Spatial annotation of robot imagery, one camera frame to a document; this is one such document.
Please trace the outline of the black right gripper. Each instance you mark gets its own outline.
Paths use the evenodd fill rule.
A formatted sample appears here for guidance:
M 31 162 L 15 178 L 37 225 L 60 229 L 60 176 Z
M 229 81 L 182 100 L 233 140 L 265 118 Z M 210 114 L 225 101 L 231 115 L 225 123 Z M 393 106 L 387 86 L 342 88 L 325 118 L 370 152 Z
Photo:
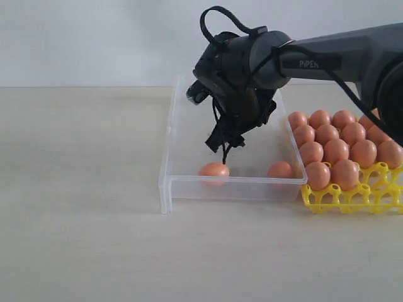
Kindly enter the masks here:
M 193 69 L 193 75 L 210 91 L 210 97 L 219 107 L 221 117 L 214 126 L 205 145 L 217 153 L 231 148 L 244 147 L 242 134 L 267 124 L 276 109 L 272 89 L 244 88 L 248 71 L 247 51 L 251 43 L 248 37 L 223 31 L 214 38 L 227 46 L 221 52 L 209 44 Z

